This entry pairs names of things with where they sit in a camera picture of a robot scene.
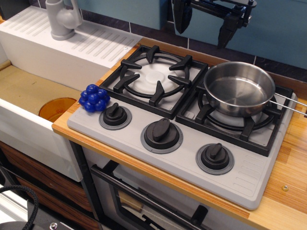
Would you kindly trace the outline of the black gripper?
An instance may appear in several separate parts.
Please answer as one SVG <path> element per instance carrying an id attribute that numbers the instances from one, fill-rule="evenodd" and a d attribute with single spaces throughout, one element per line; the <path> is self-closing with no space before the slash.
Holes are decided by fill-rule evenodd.
<path id="1" fill-rule="evenodd" d="M 225 48 L 238 28 L 247 27 L 254 0 L 222 0 L 231 6 L 216 3 L 216 0 L 174 0 L 173 16 L 176 30 L 182 34 L 189 26 L 192 8 L 224 19 L 218 36 L 217 48 Z"/>

